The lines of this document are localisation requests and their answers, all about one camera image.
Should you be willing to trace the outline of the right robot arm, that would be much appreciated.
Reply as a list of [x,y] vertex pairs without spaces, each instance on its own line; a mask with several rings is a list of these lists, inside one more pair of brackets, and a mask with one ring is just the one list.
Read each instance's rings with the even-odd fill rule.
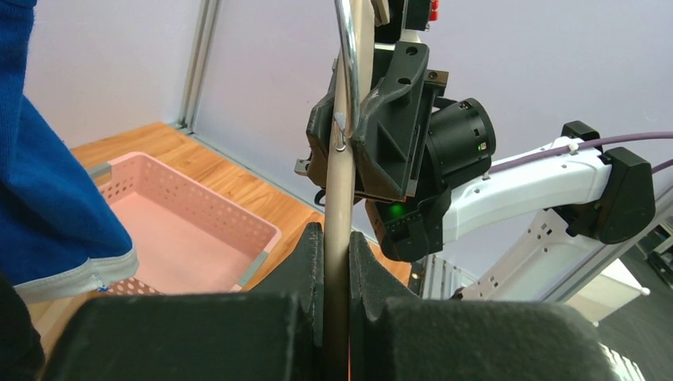
[[[551,144],[493,162],[496,136],[475,99],[444,97],[425,44],[333,69],[296,164],[326,193],[311,225],[321,278],[310,297],[324,380],[615,380],[589,321],[565,305],[609,246],[656,215],[655,168],[581,121]],[[400,283],[348,222],[364,201],[383,255],[427,260],[464,234],[523,214],[530,226],[482,277],[445,300]]]

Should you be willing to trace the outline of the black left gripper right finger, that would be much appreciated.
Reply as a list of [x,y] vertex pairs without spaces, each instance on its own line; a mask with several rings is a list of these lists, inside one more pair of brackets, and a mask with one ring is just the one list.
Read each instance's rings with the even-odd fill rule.
[[349,242],[353,380],[613,380],[589,321],[547,302],[419,298]]

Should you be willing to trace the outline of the beige clip hanger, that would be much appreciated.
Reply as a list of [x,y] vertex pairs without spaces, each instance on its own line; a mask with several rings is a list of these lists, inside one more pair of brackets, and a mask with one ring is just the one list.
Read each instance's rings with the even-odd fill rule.
[[323,378],[349,377],[349,264],[356,166],[350,139],[371,90],[375,27],[390,22],[387,1],[337,1],[340,51],[326,175]]

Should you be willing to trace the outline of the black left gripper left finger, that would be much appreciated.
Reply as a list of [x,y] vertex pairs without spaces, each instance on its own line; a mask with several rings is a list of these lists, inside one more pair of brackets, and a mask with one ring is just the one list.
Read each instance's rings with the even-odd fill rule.
[[323,232],[247,292],[107,296],[67,323],[45,380],[319,380]]

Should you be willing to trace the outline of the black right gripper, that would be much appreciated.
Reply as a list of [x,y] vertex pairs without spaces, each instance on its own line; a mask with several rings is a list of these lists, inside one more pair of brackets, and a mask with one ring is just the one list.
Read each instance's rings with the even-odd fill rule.
[[[399,42],[374,52],[371,91],[362,102],[351,143],[359,198],[431,202],[491,166],[492,122],[474,98],[444,97],[446,71],[427,70],[429,47]],[[325,189],[338,59],[327,93],[311,109],[307,159],[294,172]]]

